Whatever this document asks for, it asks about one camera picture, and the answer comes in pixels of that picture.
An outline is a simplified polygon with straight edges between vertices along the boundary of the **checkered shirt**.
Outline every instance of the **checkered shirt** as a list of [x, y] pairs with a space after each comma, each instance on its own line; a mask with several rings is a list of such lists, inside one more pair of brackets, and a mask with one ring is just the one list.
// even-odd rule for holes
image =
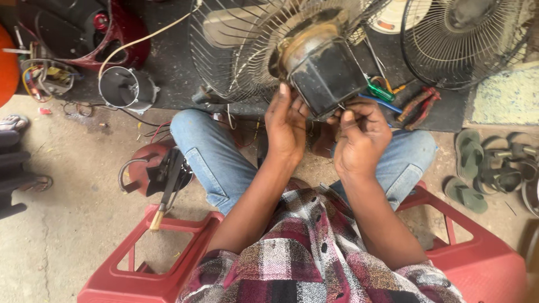
[[352, 210], [320, 186], [284, 193], [240, 255], [208, 252], [177, 302], [464, 302], [431, 261], [391, 271], [367, 253]]

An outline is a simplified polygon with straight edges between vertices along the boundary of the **electric fan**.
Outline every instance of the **electric fan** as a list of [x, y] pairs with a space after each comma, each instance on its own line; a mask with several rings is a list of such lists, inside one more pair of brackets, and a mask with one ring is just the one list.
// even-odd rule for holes
[[315, 116], [367, 86], [349, 43], [389, 0], [195, 0], [194, 65], [227, 102], [290, 82]]
[[535, 5], [534, 0], [408, 0], [400, 32], [404, 60], [431, 86], [474, 85], [523, 60], [527, 50], [537, 51]]

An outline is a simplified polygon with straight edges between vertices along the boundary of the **metal wire grille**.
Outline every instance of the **metal wire grille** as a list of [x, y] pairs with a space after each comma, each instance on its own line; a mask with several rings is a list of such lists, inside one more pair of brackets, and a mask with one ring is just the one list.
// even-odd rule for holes
[[[475, 1], [483, 7], [459, 7], [467, 0], [408, 0], [401, 44], [406, 64], [418, 78], [441, 88], [464, 88], [523, 60], [526, 49], [537, 48], [534, 0]], [[459, 21], [462, 11], [467, 23]], [[423, 15], [419, 24], [405, 29], [409, 19]]]
[[190, 49], [204, 81], [232, 102], [267, 96], [279, 81], [273, 51], [298, 24], [329, 9], [344, 10], [349, 37], [389, 0], [198, 0], [190, 17]]

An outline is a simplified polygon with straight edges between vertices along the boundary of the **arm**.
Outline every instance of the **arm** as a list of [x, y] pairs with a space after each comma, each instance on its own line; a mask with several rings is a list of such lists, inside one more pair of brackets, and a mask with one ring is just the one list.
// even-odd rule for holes
[[300, 98], [292, 103], [290, 88], [281, 84], [265, 115], [268, 156], [251, 185], [225, 217], [208, 251], [240, 254], [260, 239], [294, 169], [305, 151], [305, 119], [309, 111]]
[[378, 105], [356, 98], [344, 113], [328, 119], [341, 123], [335, 169], [348, 196], [367, 251], [390, 269], [419, 264], [427, 257], [417, 239], [395, 215], [376, 180], [376, 165], [391, 141], [391, 130]]

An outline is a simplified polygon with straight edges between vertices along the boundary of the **red pliers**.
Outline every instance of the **red pliers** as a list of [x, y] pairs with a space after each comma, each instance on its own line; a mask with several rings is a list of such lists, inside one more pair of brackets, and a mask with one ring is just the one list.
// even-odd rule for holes
[[440, 93], [434, 87], [424, 86], [422, 90], [423, 93], [420, 93], [418, 96], [413, 98], [412, 101], [408, 102], [408, 104], [406, 104], [406, 106], [403, 108], [403, 113], [400, 114], [396, 119], [399, 122], [403, 122], [404, 119], [406, 119], [406, 117], [408, 117], [408, 115], [412, 112], [412, 110], [418, 104], [424, 101], [421, 105], [421, 109], [413, 118], [413, 120], [404, 127], [407, 130], [414, 130], [416, 127], [418, 127], [429, 115], [429, 112], [431, 111], [434, 102], [436, 100], [441, 100]]

